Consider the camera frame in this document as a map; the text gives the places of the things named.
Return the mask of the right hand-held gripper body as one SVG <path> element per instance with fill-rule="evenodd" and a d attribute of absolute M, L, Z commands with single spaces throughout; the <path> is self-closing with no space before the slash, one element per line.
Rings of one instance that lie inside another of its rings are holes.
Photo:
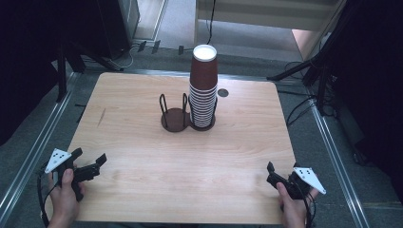
<path fill-rule="evenodd" d="M 294 167 L 294 171 L 289 175 L 288 179 L 281 182 L 293 200 L 304 200 L 312 188 L 322 195 L 327 193 L 311 167 Z"/>

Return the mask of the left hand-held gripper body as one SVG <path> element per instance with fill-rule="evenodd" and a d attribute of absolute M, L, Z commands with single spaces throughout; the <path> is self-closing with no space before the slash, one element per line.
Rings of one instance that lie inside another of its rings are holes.
<path fill-rule="evenodd" d="M 51 173 L 53 183 L 57 186 L 62 186 L 64 172 L 67 169 L 72 169 L 74 179 L 71 187 L 75 192 L 76 200 L 81 201 L 84 195 L 81 193 L 79 183 L 83 181 L 91 181 L 96 176 L 99 176 L 101 167 L 98 167 L 95 163 L 83 167 L 75 167 L 74 163 L 68 161 L 69 157 L 69 152 L 55 148 L 49 158 L 48 164 L 45 168 L 45 173 Z"/>

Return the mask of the black wire cup holder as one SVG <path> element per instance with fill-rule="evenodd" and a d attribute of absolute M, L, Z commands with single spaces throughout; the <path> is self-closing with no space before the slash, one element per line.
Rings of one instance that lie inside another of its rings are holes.
<path fill-rule="evenodd" d="M 188 107 L 192 108 L 192 104 L 190 103 L 190 98 L 185 93 L 182 95 L 181 107 L 168 108 L 164 94 L 160 95 L 159 104 L 162 112 L 161 124 L 163 128 L 169 132 L 181 132 L 188 126 L 197 131 L 207 131 L 211 129 L 216 122 L 215 114 L 212 114 L 207 125 L 201 126 L 197 123 L 193 117 L 193 112 L 186 111 Z"/>

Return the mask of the stack of brown paper cups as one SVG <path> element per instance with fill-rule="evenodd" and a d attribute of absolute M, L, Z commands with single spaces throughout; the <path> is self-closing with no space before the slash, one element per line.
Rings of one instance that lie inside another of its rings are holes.
<path fill-rule="evenodd" d="M 213 122 L 217 106 L 217 87 L 201 90 L 190 85 L 189 103 L 193 125 L 200 128 L 209 126 Z"/>

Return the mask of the brown ribbed paper cup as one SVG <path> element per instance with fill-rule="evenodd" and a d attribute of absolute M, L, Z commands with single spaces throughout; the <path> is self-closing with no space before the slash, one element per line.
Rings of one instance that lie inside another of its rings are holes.
<path fill-rule="evenodd" d="M 193 49 L 190 84 L 199 90 L 212 89 L 218 82 L 217 51 L 210 45 Z"/>

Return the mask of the person's right hand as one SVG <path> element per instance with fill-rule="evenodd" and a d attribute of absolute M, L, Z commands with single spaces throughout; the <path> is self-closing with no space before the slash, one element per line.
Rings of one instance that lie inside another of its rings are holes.
<path fill-rule="evenodd" d="M 284 228 L 305 228 L 307 207 L 310 206 L 319 192 L 313 188 L 310 195 L 303 199 L 292 199 L 282 183 L 277 184 L 278 203 L 282 209 L 282 224 Z"/>

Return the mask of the person's left hand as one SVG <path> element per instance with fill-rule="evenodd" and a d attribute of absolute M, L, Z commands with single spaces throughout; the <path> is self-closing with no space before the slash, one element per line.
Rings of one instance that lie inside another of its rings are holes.
<path fill-rule="evenodd" d="M 53 214 L 49 221 L 48 228 L 70 228 L 78 217 L 80 204 L 71 187 L 74 179 L 72 169 L 67 169 L 62 177 L 62 186 L 56 186 L 50 192 Z"/>

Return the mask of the black metal stand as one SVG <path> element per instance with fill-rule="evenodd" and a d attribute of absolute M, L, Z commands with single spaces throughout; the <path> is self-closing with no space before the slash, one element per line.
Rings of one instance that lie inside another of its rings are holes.
<path fill-rule="evenodd" d="M 60 103 L 67 96 L 67 74 L 66 62 L 69 62 L 75 72 L 83 72 L 86 65 L 82 60 L 81 55 L 84 54 L 94 60 L 101 66 L 112 71 L 123 71 L 122 66 L 114 66 L 103 59 L 101 56 L 95 54 L 89 49 L 62 39 L 57 48 L 57 79 L 58 79 L 58 97 L 56 102 Z"/>

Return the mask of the black tripod stand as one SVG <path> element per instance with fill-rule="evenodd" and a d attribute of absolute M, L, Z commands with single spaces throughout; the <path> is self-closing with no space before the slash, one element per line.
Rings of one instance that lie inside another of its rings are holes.
<path fill-rule="evenodd" d="M 341 35 L 343 31 L 354 17 L 354 14 L 356 13 L 361 3 L 362 0 L 346 1 L 346 4 L 341 11 L 341 15 L 337 20 L 334 31 L 314 57 L 280 73 L 279 75 L 268 76 L 267 80 L 272 82 L 280 81 L 291 76 L 294 73 L 307 68 L 307 72 L 304 74 L 302 82 L 305 86 L 312 86 L 315 81 L 319 81 L 318 92 L 316 96 L 317 110 L 321 115 L 324 115 L 323 107 L 325 100 L 326 82 L 331 75 L 330 68 L 332 58 L 336 54 L 336 44 L 341 41 Z"/>

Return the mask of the dark cabinet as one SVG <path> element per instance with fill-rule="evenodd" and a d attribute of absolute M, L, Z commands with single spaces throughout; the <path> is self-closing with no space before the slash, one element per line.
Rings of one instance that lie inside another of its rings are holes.
<path fill-rule="evenodd" d="M 100 51 L 117 59 L 128 52 L 140 20 L 137 0 L 97 0 L 101 13 Z"/>

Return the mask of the aluminium floor rail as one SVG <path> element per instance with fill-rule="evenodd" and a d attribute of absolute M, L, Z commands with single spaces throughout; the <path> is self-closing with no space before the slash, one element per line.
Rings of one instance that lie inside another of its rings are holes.
<path fill-rule="evenodd" d="M 0 226 L 7 223 L 80 76 L 81 73 L 71 72 L 67 76 L 67 94 L 62 100 L 55 102 L 51 98 L 56 93 L 56 88 L 52 89 L 13 136 L 0 146 Z"/>
<path fill-rule="evenodd" d="M 324 117 L 322 117 L 317 108 L 317 101 L 312 100 L 312 112 L 317 123 L 317 128 L 324 141 L 326 150 L 329 154 L 331 164 L 336 172 L 336 177 L 342 190 L 343 196 L 346 200 L 349 211 L 352 215 L 356 228 L 371 228 L 369 221 L 365 215 L 361 201 L 353 186 L 353 183 L 348 175 L 345 165 L 339 155 L 338 148 L 328 127 Z"/>

